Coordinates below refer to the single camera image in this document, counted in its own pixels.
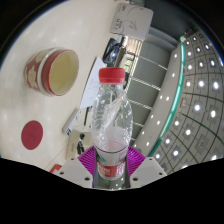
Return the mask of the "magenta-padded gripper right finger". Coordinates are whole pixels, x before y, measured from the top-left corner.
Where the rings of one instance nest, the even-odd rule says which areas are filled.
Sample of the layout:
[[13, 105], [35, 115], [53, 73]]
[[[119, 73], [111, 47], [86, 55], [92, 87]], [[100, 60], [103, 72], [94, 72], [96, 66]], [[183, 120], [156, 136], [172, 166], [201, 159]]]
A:
[[133, 147], [126, 157], [127, 186], [140, 188], [166, 176], [165, 171], [153, 157], [145, 157]]

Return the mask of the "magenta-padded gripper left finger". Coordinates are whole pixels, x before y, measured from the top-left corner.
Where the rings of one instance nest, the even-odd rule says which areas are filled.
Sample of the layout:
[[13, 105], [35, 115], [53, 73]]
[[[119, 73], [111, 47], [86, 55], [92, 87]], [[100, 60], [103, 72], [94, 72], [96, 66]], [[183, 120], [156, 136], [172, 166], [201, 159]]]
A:
[[93, 188], [97, 183], [97, 161], [94, 147], [76, 158], [69, 158], [54, 174], [84, 188]]

